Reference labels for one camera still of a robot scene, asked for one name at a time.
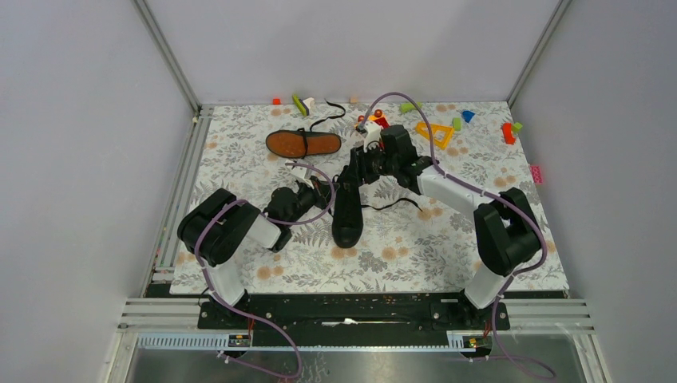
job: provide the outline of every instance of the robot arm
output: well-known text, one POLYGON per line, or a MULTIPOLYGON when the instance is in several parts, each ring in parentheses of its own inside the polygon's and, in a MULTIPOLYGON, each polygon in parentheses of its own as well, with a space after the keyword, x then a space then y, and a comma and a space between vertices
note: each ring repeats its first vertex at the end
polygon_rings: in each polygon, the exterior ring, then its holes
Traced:
MULTIPOLYGON (((350 151, 350 163, 335 184, 337 194, 331 230, 337 246, 352 247, 362 234, 359 187, 375 182, 380 176, 393 176, 400 186, 435 198, 473 221, 482 265, 465 288, 464 295, 472 305, 470 311, 486 308, 515 268, 529 261, 540 249, 536 233, 502 203, 469 191, 439 174, 430 157, 416 153, 409 133, 401 125, 379 130, 380 140, 376 145, 373 145, 374 141, 368 141, 374 138, 374 130, 367 129, 371 134, 365 139, 365 145, 350 151)), ((263 210, 269 218, 294 222, 313 206, 327 206, 327 183, 308 177, 305 171, 298 169, 292 170, 292 174, 299 180, 299 190, 276 189, 263 210)), ((536 221, 522 191, 512 188, 501 193, 501 197, 536 221)), ((184 218, 178 235, 191 252, 209 220, 235 199, 233 194, 220 189, 184 218)), ((291 231, 289 226, 271 223, 262 216, 261 210, 249 203, 231 209, 209 231, 201 245, 200 256, 208 261, 208 272, 213 279, 221 281, 217 283, 221 285, 216 286, 217 290, 231 304, 240 299, 244 288, 233 262, 228 260, 245 238, 271 251, 279 251, 291 238, 291 231)))

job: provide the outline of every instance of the orange toy block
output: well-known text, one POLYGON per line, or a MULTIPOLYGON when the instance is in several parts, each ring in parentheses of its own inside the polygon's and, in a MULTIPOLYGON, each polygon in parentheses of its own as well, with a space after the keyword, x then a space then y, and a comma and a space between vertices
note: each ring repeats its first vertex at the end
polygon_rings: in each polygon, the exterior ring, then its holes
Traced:
MULTIPOLYGON (((453 128, 450 126, 444 126, 444 125, 435 125, 435 124, 430 124, 430 127, 433 129, 433 138, 435 135, 437 135, 437 132, 445 132, 445 136, 442 137, 441 140, 438 140, 436 138, 433 139, 433 142, 437 145, 438 148, 446 149, 446 145, 449 144, 449 141, 451 141, 451 136, 453 135, 453 128)), ((421 121, 416 125, 416 132, 420 134, 421 136, 424 136, 428 140, 430 139, 430 136, 428 135, 428 127, 426 126, 426 123, 421 121)))
POLYGON ((515 144, 515 137, 513 136, 513 124, 506 122, 503 124, 503 138, 505 138, 505 143, 508 145, 515 144))

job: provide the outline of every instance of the white wall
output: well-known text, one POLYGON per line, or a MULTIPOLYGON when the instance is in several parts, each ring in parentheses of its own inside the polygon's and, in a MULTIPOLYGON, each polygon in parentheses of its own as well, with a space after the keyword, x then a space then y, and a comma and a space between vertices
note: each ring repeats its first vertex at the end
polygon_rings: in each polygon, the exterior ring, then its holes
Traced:
POLYGON ((0 381, 96 380, 191 112, 130 1, 0 2, 0 381))
POLYGON ((507 100, 557 0, 148 1, 204 103, 507 100))
POLYGON ((614 381, 674 381, 677 2, 573 2, 514 116, 614 381))

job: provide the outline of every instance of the purple cable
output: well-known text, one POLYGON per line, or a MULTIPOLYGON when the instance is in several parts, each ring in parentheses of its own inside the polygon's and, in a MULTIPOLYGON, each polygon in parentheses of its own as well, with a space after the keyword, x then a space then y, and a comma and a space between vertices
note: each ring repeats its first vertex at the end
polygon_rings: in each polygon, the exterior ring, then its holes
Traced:
MULTIPOLYGON (((314 168, 310 165, 297 164, 297 163, 291 163, 291 162, 288 162, 285 165, 293 165, 293 166, 300 166, 302 168, 308 168, 308 169, 310 169, 314 172, 317 172, 321 176, 323 176, 325 179, 327 179, 327 182, 329 183, 329 187, 330 187, 330 190, 331 190, 331 197, 330 197, 329 203, 327 204, 327 207, 324 210, 322 210, 316 217, 309 219, 307 221, 290 223, 290 222, 278 221, 276 219, 268 219, 268 220, 273 222, 273 223, 281 223, 281 224, 285 224, 285 225, 292 225, 292 224, 302 225, 302 224, 305 224, 305 223, 313 222, 313 221, 319 219, 324 214, 326 214, 329 211, 331 205, 334 204, 334 200, 336 198, 336 190, 334 190, 334 185, 331 182, 331 178, 329 178, 329 176, 325 172, 322 172, 321 170, 314 168)), ((284 330, 279 328, 279 326, 277 326, 275 323, 273 323, 273 322, 271 322, 271 321, 269 321, 265 318, 258 317, 254 314, 249 314, 249 313, 245 313, 242 310, 238 310, 235 307, 229 305, 223 298, 221 298, 221 296, 216 293, 216 289, 214 288, 214 284, 212 282, 212 279, 209 277, 209 274, 207 273, 207 269, 205 268, 206 265, 204 264, 204 260, 200 257, 200 246, 202 245, 202 241, 204 241, 204 237, 207 236, 207 233, 212 229, 212 227, 214 227, 216 222, 218 222, 219 219, 221 219, 221 217, 223 217, 226 214, 226 212, 228 212, 235 205, 241 205, 242 203, 246 203, 246 202, 247 201, 245 199, 238 199, 238 200, 231 202, 228 205, 224 206, 224 208, 222 208, 216 215, 214 215, 214 218, 212 218, 212 220, 209 221, 207 226, 204 227, 204 230, 202 230, 202 233, 200 233, 200 236, 197 238, 197 242, 195 243, 195 250, 193 252, 195 254, 195 258, 197 259, 197 262, 200 264, 200 267, 202 268, 202 275, 204 276, 204 280, 207 283, 207 288, 212 292, 212 297, 214 297, 214 300, 216 300, 221 306, 229 309, 233 313, 236 313, 238 315, 242 315, 245 318, 250 318, 250 319, 253 319, 255 321, 263 322, 263 323, 269 325, 270 327, 272 327, 273 329, 275 329, 275 331, 282 334, 282 336, 285 339, 287 339, 287 342, 289 342, 289 345, 291 345, 291 348, 294 349, 294 354, 296 355, 296 361, 297 361, 297 364, 298 364, 299 367, 297 368, 297 370, 294 374, 285 375, 285 374, 282 374, 282 373, 277 373, 275 371, 271 371, 271 370, 266 369, 264 367, 253 365, 252 363, 249 363, 249 362, 246 362, 246 361, 241 361, 240 359, 236 359, 236 358, 226 357, 226 361, 233 360, 235 363, 238 363, 240 365, 245 365, 247 367, 257 369, 261 372, 267 373, 267 374, 272 375, 274 377, 279 377, 281 379, 296 379, 297 377, 301 376, 301 372, 303 371, 303 362, 301 361, 301 353, 299 352, 299 348, 296 346, 296 343, 294 343, 294 341, 291 339, 291 337, 284 330)))
MULTIPOLYGON (((429 135, 430 137, 433 137, 433 136, 434 136, 434 135, 433 135, 433 129, 432 129, 432 127, 430 126, 430 122, 428 121, 428 118, 426 117, 425 113, 421 110, 421 107, 418 106, 418 104, 414 101, 414 99, 412 99, 411 97, 405 95, 404 93, 400 93, 400 92, 388 92, 388 93, 386 93, 386 94, 380 96, 380 97, 377 98, 376 100, 374 100, 374 102, 371 103, 371 106, 367 109, 366 113, 364 113, 364 120, 362 120, 362 125, 365 124, 365 121, 368 121, 369 116, 371 115, 371 111, 372 111, 372 109, 374 109, 374 106, 376 106, 376 104, 377 104, 380 100, 383 100, 384 98, 390 97, 390 96, 400 96, 400 97, 404 98, 405 100, 409 101, 409 102, 416 108, 416 110, 418 111, 418 114, 421 115, 421 118, 423 119, 423 122, 426 123, 426 127, 428 128, 428 135, 429 135)), ((453 176, 453 175, 447 173, 444 169, 441 168, 441 166, 439 165, 439 163, 437 162, 437 160, 436 160, 436 158, 435 158, 435 146, 434 146, 433 140, 429 140, 429 142, 430 142, 430 158, 433 160, 433 167, 435 168, 435 170, 437 170, 440 174, 444 175, 445 178, 447 178, 447 179, 449 179, 449 180, 452 180, 452 181, 455 182, 456 184, 459 184, 459 185, 461 185, 462 187, 464 187, 464 188, 466 188, 466 189, 469 189, 469 190, 471 190, 471 191, 473 191, 473 192, 476 192, 476 193, 480 193, 480 194, 487 195, 488 197, 493 198, 493 199, 495 199, 496 201, 498 201, 498 202, 500 202, 500 203, 503 203, 503 204, 504 204, 505 206, 507 206, 510 210, 512 210, 512 211, 514 211, 515 213, 517 213, 524 221, 526 221, 526 223, 527 223, 527 224, 532 228, 532 230, 536 233, 536 237, 538 238, 538 242, 540 243, 540 248, 543 250, 542 253, 541 253, 541 255, 540 255, 540 259, 538 260, 538 262, 536 262, 535 264, 531 265, 530 267, 525 267, 525 268, 523 268, 523 269, 514 271, 513 274, 505 281, 505 284, 504 284, 503 287, 499 290, 499 292, 498 292, 498 294, 497 294, 497 296, 496 296, 496 299, 494 299, 494 301, 493 301, 492 319, 491 319, 491 321, 492 321, 492 326, 491 326, 491 328, 492 328, 492 331, 493 331, 493 336, 496 338, 496 344, 498 345, 498 348, 501 349, 501 351, 503 352, 503 354, 505 355, 505 357, 508 358, 508 359, 509 359, 509 360, 510 360, 510 361, 511 361, 518 369, 520 369, 520 371, 522 371, 524 374, 526 374, 526 375, 528 375, 528 376, 530 376, 530 377, 534 377, 534 378, 536 378, 536 379, 542 379, 542 380, 554 380, 554 379, 556 378, 556 374, 555 374, 555 372, 554 372, 551 368, 549 368, 549 367, 547 368, 547 370, 548 370, 549 372, 551 372, 552 376, 551 376, 551 377, 544 377, 544 376, 542 376, 542 375, 538 375, 538 374, 532 373, 531 371, 529 371, 528 369, 526 369, 525 367, 523 367, 521 364, 517 363, 517 361, 516 361, 516 359, 515 359, 516 357, 511 357, 511 356, 505 351, 505 347, 503 346, 503 343, 501 343, 501 340, 500 340, 499 337, 498 337, 498 332, 496 331, 496 316, 497 316, 498 301, 503 297, 503 293, 508 289, 508 287, 510 286, 510 284, 513 282, 514 277, 518 276, 519 274, 523 274, 523 273, 526 273, 526 272, 528 272, 528 271, 534 270, 534 269, 536 269, 536 268, 542 266, 543 263, 545 263, 545 258, 546 258, 547 255, 548 255, 548 247, 547 247, 546 244, 545 244, 545 238, 544 238, 544 236, 543 236, 543 233, 540 231, 540 228, 538 227, 538 225, 536 225, 536 223, 533 222, 533 220, 532 220, 531 218, 529 218, 529 216, 526 215, 526 214, 525 214, 522 210, 520 210, 517 206, 515 206, 515 205, 513 205, 512 203, 510 203, 510 202, 506 201, 505 199, 501 198, 499 195, 493 194, 493 193, 491 193, 491 192, 489 192, 489 191, 485 191, 485 190, 482 189, 482 188, 478 188, 478 187, 475 186, 475 185, 469 184, 469 183, 465 182, 464 180, 461 180, 461 179, 457 178, 456 176, 453 176)))

